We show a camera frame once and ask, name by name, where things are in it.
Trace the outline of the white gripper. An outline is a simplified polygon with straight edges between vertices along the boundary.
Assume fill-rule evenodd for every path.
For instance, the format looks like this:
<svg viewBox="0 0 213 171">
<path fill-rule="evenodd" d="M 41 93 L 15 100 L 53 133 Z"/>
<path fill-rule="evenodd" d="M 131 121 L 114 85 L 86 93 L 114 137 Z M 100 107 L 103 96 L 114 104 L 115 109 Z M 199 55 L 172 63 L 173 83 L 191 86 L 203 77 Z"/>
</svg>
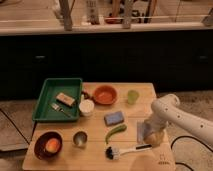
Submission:
<svg viewBox="0 0 213 171">
<path fill-rule="evenodd" d="M 145 134 L 149 135 L 144 139 L 144 142 L 152 146 L 159 146 L 164 138 L 164 133 L 160 130 L 163 130 L 167 126 L 167 121 L 157 114 L 152 113 L 144 121 L 144 124 Z"/>
</svg>

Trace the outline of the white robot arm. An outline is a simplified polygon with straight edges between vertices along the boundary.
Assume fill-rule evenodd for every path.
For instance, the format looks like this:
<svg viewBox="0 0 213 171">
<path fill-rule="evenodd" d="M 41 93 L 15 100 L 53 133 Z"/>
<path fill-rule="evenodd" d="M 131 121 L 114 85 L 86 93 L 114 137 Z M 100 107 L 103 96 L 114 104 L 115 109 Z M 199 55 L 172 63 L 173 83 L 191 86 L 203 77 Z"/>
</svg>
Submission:
<svg viewBox="0 0 213 171">
<path fill-rule="evenodd" d="M 172 122 L 213 147 L 213 122 L 185 112 L 179 105 L 180 100 L 175 94 L 155 99 L 151 103 L 152 114 L 145 120 L 148 129 L 154 133 L 165 129 L 167 122 Z"/>
</svg>

